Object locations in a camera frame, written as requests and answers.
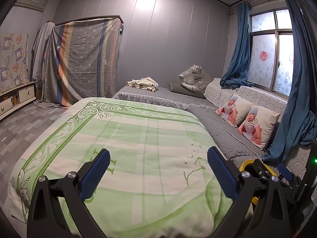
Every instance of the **metal screw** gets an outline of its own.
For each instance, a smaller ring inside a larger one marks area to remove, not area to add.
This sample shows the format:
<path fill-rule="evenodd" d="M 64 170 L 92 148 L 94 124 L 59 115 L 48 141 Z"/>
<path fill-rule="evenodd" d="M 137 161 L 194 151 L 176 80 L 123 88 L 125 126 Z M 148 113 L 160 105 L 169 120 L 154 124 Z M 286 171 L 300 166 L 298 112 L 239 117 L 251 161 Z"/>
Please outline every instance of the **metal screw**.
<path fill-rule="evenodd" d="M 274 181 L 274 182 L 278 182 L 278 181 L 279 181 L 279 179 L 278 179 L 277 176 L 272 176 L 271 179 L 272 179 L 272 181 Z"/>
<path fill-rule="evenodd" d="M 76 172 L 69 172 L 68 174 L 67 174 L 67 177 L 68 178 L 75 178 L 75 176 L 76 176 Z"/>
<path fill-rule="evenodd" d="M 243 171 L 243 172 L 241 173 L 241 175 L 242 175 L 244 178 L 249 178 L 249 177 L 250 177 L 250 173 L 247 172 L 247 171 Z"/>
<path fill-rule="evenodd" d="M 40 176 L 39 177 L 39 182 L 44 182 L 46 180 L 46 177 L 45 176 Z"/>

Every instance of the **window pane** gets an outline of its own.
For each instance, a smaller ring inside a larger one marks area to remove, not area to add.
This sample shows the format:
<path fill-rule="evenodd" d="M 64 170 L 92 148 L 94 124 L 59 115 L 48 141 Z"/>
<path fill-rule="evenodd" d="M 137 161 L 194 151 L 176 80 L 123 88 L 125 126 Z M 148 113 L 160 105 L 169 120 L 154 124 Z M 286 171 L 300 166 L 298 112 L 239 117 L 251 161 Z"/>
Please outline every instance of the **window pane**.
<path fill-rule="evenodd" d="M 270 87 L 275 59 L 275 34 L 253 37 L 248 81 Z"/>
<path fill-rule="evenodd" d="M 269 29 L 275 29 L 275 19 L 273 12 L 252 17 L 252 32 Z"/>
<path fill-rule="evenodd" d="M 281 28 L 292 28 L 291 17 L 288 9 L 276 11 L 277 27 Z"/>
<path fill-rule="evenodd" d="M 280 35 L 279 37 L 279 60 L 280 66 L 277 70 L 275 91 L 289 96 L 293 80 L 294 64 L 294 41 L 293 35 Z"/>

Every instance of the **striped shirt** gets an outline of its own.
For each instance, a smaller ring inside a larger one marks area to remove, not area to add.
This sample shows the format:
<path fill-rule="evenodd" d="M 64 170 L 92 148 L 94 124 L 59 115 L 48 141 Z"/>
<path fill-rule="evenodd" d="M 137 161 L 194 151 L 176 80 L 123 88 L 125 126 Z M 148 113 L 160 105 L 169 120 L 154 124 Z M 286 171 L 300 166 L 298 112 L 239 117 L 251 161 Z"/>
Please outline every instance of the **striped shirt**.
<path fill-rule="evenodd" d="M 256 118 L 254 118 L 252 121 L 247 121 L 247 119 L 245 119 L 242 124 L 247 134 L 253 134 L 256 127 L 260 125 Z"/>
<path fill-rule="evenodd" d="M 225 114 L 230 114 L 234 109 L 237 109 L 237 106 L 235 103 L 233 103 L 232 105 L 225 104 L 223 106 L 223 110 Z"/>

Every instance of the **window frame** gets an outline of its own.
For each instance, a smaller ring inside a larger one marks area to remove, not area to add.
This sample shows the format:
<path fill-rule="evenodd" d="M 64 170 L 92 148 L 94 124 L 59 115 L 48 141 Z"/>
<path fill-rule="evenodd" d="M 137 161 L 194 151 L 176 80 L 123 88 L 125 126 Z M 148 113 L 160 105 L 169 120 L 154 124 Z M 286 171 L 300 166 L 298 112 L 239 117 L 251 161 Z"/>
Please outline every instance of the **window frame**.
<path fill-rule="evenodd" d="M 252 48 L 253 48 L 253 37 L 274 34 L 275 35 L 275 57 L 274 57 L 274 68 L 273 68 L 271 86 L 265 87 L 265 86 L 262 86 L 262 85 L 259 85 L 256 83 L 254 83 L 253 86 L 288 100 L 287 95 L 280 93 L 278 91 L 274 91 L 274 86 L 276 83 L 276 77 L 277 77 L 277 72 L 278 72 L 278 67 L 279 67 L 279 65 L 278 65 L 279 64 L 279 36 L 293 34 L 293 30 L 291 28 L 286 28 L 286 29 L 278 29 L 277 28 L 276 11 L 282 11 L 282 10 L 286 10 L 286 9 L 288 10 L 287 7 L 282 7 L 282 8 L 273 9 L 273 10 L 270 9 L 270 10 L 266 10 L 266 11 L 262 11 L 262 12 L 250 15 L 250 27 L 251 27 L 250 28 L 251 29 L 251 31 L 250 31 L 250 62 L 251 62 L 251 55 L 252 55 Z M 257 16 L 257 15 L 261 15 L 261 14 L 265 14 L 268 12 L 273 12 L 273 14 L 274 14 L 275 29 L 252 32 L 252 17 Z"/>

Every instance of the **blue curtain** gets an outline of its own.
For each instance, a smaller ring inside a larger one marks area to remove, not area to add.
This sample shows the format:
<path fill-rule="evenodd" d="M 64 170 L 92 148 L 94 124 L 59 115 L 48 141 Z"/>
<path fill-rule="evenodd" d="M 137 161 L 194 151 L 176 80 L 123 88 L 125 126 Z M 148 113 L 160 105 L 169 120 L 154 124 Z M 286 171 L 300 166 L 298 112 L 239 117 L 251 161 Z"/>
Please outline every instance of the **blue curtain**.
<path fill-rule="evenodd" d="M 317 135 L 317 118 L 311 111 L 316 94 L 317 57 L 313 42 L 296 0 L 286 0 L 291 16 L 294 38 L 294 70 L 292 89 L 283 118 L 270 153 L 264 161 L 279 163 L 286 160 L 292 147 L 309 145 Z"/>
<path fill-rule="evenodd" d="M 238 4 L 238 36 L 228 71 L 220 80 L 220 86 L 238 88 L 252 86 L 247 82 L 250 68 L 250 4 Z"/>

